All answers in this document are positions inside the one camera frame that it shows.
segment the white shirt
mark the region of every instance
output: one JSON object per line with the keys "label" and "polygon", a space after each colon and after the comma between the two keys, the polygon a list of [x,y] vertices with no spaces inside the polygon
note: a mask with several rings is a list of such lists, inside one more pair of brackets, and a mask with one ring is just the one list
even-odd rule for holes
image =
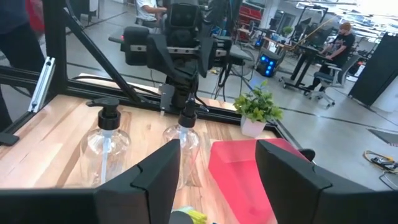
{"label": "white shirt", "polygon": [[142,7],[149,6],[149,7],[157,7],[156,0],[136,0],[137,2],[137,17],[145,20],[145,21],[155,21],[156,16],[155,14],[148,13]]}

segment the workbench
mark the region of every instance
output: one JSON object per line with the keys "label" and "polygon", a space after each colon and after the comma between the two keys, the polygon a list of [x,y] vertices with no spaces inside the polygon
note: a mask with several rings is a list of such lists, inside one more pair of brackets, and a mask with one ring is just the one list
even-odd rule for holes
{"label": "workbench", "polygon": [[[117,87],[113,82],[102,80],[82,81]],[[158,91],[153,87],[138,86]],[[87,101],[72,96],[56,96],[15,133],[20,137],[19,142],[12,147],[0,146],[0,188],[80,187],[80,141],[88,131],[97,128],[97,115],[101,109],[87,107]],[[203,101],[211,106],[233,109],[229,103],[210,99]],[[128,169],[164,144],[162,133],[177,124],[177,117],[127,106],[120,106],[119,110],[122,114],[120,128],[130,135],[132,141],[132,148],[123,161]],[[201,137],[196,169],[191,185],[177,192],[174,207],[192,206],[208,215],[209,223],[238,223],[207,166],[213,142],[250,138],[241,134],[239,126],[213,121],[198,120],[195,131]],[[258,138],[275,138],[275,134],[264,131]]]}

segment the black t-shirt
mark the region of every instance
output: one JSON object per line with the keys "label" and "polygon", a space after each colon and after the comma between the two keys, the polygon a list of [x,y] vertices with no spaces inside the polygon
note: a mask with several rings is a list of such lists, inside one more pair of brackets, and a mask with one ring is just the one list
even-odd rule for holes
{"label": "black t-shirt", "polygon": [[332,52],[338,50],[341,46],[346,46],[344,51],[338,54],[336,57],[333,58],[333,63],[343,66],[348,59],[349,52],[351,51],[352,46],[355,43],[355,36],[354,34],[348,35],[338,35],[336,39],[333,41]]}

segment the yellow object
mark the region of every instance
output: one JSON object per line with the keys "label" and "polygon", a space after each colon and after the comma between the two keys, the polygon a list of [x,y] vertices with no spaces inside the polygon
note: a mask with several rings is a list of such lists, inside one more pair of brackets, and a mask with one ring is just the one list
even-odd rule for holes
{"label": "yellow object", "polygon": [[[391,157],[391,156],[383,156],[383,155],[381,155],[381,154],[378,154],[378,153],[376,153],[376,152],[372,152],[372,151],[369,151],[369,150],[364,151],[363,157],[364,157],[367,161],[369,161],[371,164],[373,164],[374,166],[376,166],[376,167],[379,168],[379,169],[383,169],[383,168],[381,168],[381,167],[379,167],[378,165],[376,165],[375,163],[373,163],[373,161],[371,160],[370,156],[377,156],[377,157],[381,157],[381,158],[383,158],[383,159],[389,160],[389,161],[391,161],[391,162],[394,162],[394,158]],[[392,174],[398,174],[398,170],[397,170],[397,169],[396,169],[395,171],[388,171],[388,172],[389,172],[389,173],[392,173]]]}
{"label": "yellow object", "polygon": [[206,224],[207,222],[207,216],[205,214],[202,214],[198,211],[195,211],[195,209],[193,207],[182,207],[177,209],[177,211],[186,213],[187,215],[189,215],[193,221],[193,224]]}
{"label": "yellow object", "polygon": [[187,214],[192,218],[193,224],[206,224],[207,216],[197,211],[188,211]]}

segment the black cabinet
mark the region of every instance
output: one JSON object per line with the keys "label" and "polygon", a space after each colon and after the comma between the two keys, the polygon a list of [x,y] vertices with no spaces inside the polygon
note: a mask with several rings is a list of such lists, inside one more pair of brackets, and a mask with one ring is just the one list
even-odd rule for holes
{"label": "black cabinet", "polygon": [[398,37],[386,34],[349,95],[371,106],[398,75]]}

